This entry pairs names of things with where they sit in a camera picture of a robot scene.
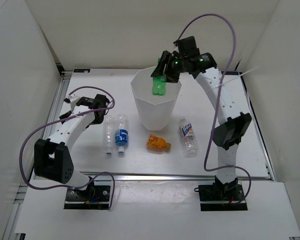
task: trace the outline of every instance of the white table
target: white table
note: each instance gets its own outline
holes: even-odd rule
[[[129,146],[123,157],[116,152],[107,158],[103,149],[103,125],[92,125],[78,138],[71,150],[74,166],[82,172],[109,171],[118,174],[213,176],[215,172],[205,172],[203,161],[210,136],[214,109],[203,89],[189,74],[182,74],[182,87],[176,101],[171,121],[161,131],[148,131],[139,121],[130,82],[137,73],[136,69],[91,69],[87,73],[73,73],[67,93],[81,86],[95,86],[105,89],[115,98],[115,107],[109,115],[126,114],[129,119]],[[225,82],[235,76],[226,75]],[[244,113],[249,112],[247,99],[240,78],[226,85],[233,100]],[[81,89],[78,95],[94,98],[93,89]],[[70,105],[63,103],[61,114],[67,112]],[[178,133],[178,122],[185,116],[192,123],[199,152],[197,157],[185,158]],[[155,134],[171,143],[170,153],[154,154],[146,149],[150,134]],[[207,167],[217,167],[217,147],[212,144]],[[252,177],[268,176],[264,152],[261,149],[255,124],[251,122],[242,138],[236,164],[248,170]],[[237,170],[237,175],[246,177]]]
[[[289,240],[300,236],[283,183],[253,181],[248,211],[202,212],[194,192],[197,186],[195,181],[117,181],[109,211],[63,209],[65,188],[29,188],[15,232],[25,233],[26,240]]]

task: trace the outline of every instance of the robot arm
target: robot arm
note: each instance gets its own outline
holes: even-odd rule
[[[77,115],[91,109],[106,108],[109,100],[105,95],[97,94],[96,97],[79,97],[75,94],[68,96],[66,103],[71,104],[71,110],[60,116],[60,119]],[[105,111],[90,112],[75,117],[62,123],[55,133],[46,140],[39,139],[34,145],[34,172],[37,176],[44,177],[68,186],[79,188],[90,181],[90,178],[74,169],[70,156],[71,148],[80,134],[93,124],[101,124]],[[83,198],[93,194],[91,189],[94,183],[75,190]]]
[[[180,73],[189,73],[203,88],[212,106],[216,108],[218,85],[221,73],[210,53],[200,54],[193,36],[175,42],[177,48],[172,52],[164,51],[158,66],[151,77],[165,76],[168,83],[177,83]],[[226,87],[222,87],[219,108],[219,126],[214,129],[213,141],[218,150],[218,167],[235,166],[236,155],[241,137],[250,122],[249,113],[243,114],[232,100]],[[236,188],[238,178],[234,167],[217,170],[215,183],[220,195]]]

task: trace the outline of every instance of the water bottle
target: water bottle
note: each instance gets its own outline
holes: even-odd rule
[[[123,154],[128,145],[128,117],[125,114],[116,116],[117,129],[115,131],[115,145],[118,147],[118,153]]]
[[[103,120],[103,147],[105,154],[111,155],[112,148],[115,142],[115,123],[116,118],[111,115],[107,115]]]
[[[186,156],[190,158],[194,157],[197,155],[198,143],[191,123],[188,122],[184,116],[180,117],[179,129],[181,131]]]

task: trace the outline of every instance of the white plastic cup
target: white plastic cup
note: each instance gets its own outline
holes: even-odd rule
[[[131,82],[136,109],[141,124],[150,131],[160,131],[168,125],[174,110],[181,83],[167,82],[164,96],[153,95],[153,78],[155,66],[139,70]]]

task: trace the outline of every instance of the orange bottle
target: orange bottle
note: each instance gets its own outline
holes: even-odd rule
[[[149,136],[146,146],[157,152],[162,152],[163,150],[169,152],[171,148],[170,143],[166,142],[163,138],[152,134]]]

